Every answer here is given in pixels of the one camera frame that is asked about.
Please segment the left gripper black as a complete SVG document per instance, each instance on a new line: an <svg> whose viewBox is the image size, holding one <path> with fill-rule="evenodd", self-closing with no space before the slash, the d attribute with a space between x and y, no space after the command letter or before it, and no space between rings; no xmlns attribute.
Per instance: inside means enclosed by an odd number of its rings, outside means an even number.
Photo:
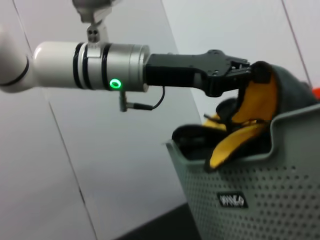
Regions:
<svg viewBox="0 0 320 240"><path fill-rule="evenodd" d="M224 90L232 91L246 85L252 77L249 67L247 59L226 56L220 50L197 55L153 53L145 64L145 83L199 89L208 97L216 98Z"/></svg>

